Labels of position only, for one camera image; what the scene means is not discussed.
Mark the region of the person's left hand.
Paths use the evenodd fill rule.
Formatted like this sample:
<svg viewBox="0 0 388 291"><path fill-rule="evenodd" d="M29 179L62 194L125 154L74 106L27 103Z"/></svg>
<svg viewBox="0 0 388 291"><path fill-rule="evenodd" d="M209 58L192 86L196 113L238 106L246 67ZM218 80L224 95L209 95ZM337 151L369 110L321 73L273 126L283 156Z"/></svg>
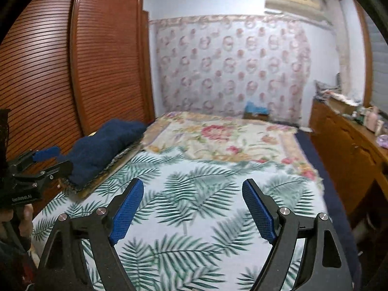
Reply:
<svg viewBox="0 0 388 291"><path fill-rule="evenodd" d="M14 210L1 207L1 241L6 242L9 237L5 224L16 220L17 230L16 233L20 235L22 240L30 241L33 230L33 205L26 204L23 208L20 208L17 213Z"/></svg>

